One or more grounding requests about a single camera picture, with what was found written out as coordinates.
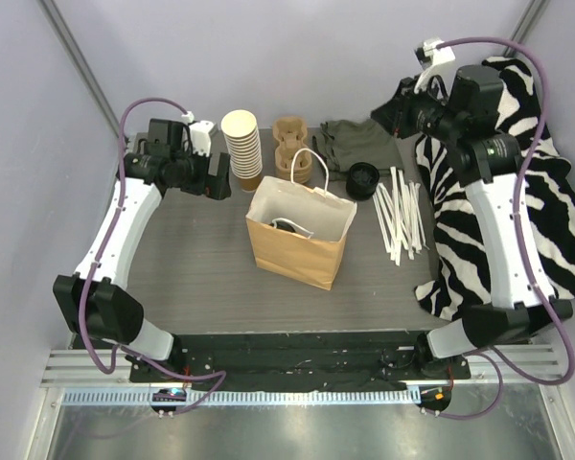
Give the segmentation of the brown paper bag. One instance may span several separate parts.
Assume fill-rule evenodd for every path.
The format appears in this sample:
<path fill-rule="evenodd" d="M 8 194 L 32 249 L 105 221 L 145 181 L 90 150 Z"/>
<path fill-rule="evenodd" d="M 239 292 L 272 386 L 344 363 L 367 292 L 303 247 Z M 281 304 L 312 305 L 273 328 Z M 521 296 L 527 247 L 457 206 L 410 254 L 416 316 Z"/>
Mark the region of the brown paper bag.
<path fill-rule="evenodd" d="M 328 190 L 311 189 L 293 178 L 263 178 L 245 221 L 257 267 L 330 290 L 343 258 L 357 204 Z M 273 219 L 289 219 L 297 233 L 275 229 Z"/>

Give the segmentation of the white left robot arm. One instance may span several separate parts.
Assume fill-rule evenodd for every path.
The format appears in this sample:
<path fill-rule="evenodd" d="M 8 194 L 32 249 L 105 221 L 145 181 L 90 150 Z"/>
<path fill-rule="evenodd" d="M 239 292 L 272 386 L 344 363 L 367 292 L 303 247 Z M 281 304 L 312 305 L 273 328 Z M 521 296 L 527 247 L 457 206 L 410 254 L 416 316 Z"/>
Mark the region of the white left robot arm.
<path fill-rule="evenodd" d="M 143 306 L 127 293 L 133 257 L 150 218 L 169 189 L 223 200 L 231 195 L 230 157 L 219 156 L 210 173 L 216 126 L 185 116 L 152 119 L 147 134 L 126 148 L 113 197 L 92 246 L 70 276 L 59 275 L 53 293 L 71 332 L 126 347 L 152 359 L 162 381 L 185 369 L 177 338 L 152 325 Z"/>

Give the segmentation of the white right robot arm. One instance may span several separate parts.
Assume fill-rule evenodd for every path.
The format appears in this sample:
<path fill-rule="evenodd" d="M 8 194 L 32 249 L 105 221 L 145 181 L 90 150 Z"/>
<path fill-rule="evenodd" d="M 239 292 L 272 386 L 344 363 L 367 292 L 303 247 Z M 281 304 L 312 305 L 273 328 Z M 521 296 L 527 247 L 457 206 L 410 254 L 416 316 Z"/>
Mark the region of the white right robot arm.
<path fill-rule="evenodd" d="M 427 88 L 423 72 L 400 80 L 392 98 L 372 119 L 404 139 L 422 133 L 443 144 L 480 229 L 491 276 L 491 301 L 422 335 L 413 364 L 427 379 L 444 372 L 449 359 L 489 346 L 520 341 L 573 315 L 543 273 L 526 209 L 523 164 L 515 137 L 497 130 L 503 82 L 497 71 L 467 65 L 455 74 L 445 100 Z"/>

